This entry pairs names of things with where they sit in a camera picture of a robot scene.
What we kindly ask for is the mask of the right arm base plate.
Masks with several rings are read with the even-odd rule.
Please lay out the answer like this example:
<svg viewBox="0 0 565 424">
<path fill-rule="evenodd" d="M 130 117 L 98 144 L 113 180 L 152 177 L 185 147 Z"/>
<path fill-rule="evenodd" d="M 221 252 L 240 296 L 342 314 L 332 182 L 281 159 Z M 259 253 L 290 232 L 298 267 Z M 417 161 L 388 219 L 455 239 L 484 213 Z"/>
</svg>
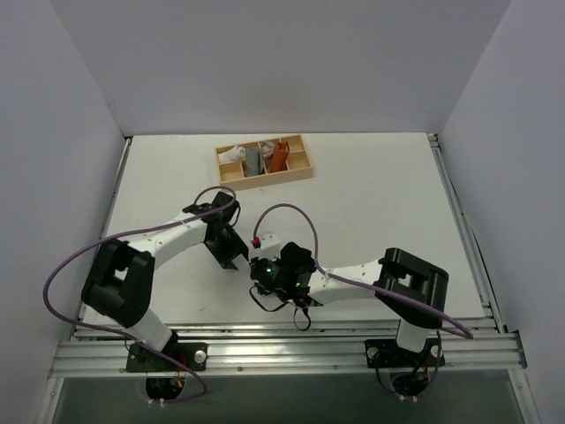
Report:
<svg viewBox="0 0 565 424">
<path fill-rule="evenodd" d="M 428 338 L 420 352 L 399 347 L 394 338 L 366 339 L 366 364 L 371 368 L 443 367 L 446 364 L 439 349 L 439 338 Z"/>
</svg>

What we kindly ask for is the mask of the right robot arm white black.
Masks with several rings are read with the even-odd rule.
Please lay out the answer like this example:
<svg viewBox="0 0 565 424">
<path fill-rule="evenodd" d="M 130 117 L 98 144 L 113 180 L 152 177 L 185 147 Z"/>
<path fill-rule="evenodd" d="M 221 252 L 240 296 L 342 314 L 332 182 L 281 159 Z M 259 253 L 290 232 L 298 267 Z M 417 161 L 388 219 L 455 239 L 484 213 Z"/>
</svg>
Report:
<svg viewBox="0 0 565 424">
<path fill-rule="evenodd" d="M 379 260 L 321 271 L 311 251 L 294 243 L 278 258 L 256 257 L 250 277 L 260 295 L 307 311 L 330 303 L 375 297 L 399 316 L 392 353 L 410 365 L 424 353 L 427 334 L 443 321 L 449 274 L 400 248 Z"/>
</svg>

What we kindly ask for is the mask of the black underwear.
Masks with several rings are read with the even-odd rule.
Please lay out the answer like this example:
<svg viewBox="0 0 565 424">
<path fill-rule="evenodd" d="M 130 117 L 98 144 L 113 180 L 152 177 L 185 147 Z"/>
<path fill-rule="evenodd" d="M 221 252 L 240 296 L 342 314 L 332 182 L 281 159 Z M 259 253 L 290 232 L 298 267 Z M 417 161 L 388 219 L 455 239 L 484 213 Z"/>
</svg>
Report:
<svg viewBox="0 0 565 424">
<path fill-rule="evenodd" d="M 276 263 L 294 274 L 313 273 L 317 270 L 312 251 L 294 242 L 289 242 L 282 248 Z"/>
</svg>

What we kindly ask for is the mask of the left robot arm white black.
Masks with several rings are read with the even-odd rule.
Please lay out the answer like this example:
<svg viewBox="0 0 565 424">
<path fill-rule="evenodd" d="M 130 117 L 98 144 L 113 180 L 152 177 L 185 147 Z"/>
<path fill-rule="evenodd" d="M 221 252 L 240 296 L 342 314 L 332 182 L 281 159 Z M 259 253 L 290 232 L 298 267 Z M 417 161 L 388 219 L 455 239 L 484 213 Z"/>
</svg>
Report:
<svg viewBox="0 0 565 424">
<path fill-rule="evenodd" d="M 154 272 L 186 249 L 203 245 L 222 269 L 249 249 L 230 223 L 241 207 L 233 194 L 182 209 L 163 229 L 119 236 L 99 247 L 81 293 L 83 303 L 147 345 L 147 361 L 158 370 L 177 363 L 177 335 L 150 309 Z"/>
</svg>

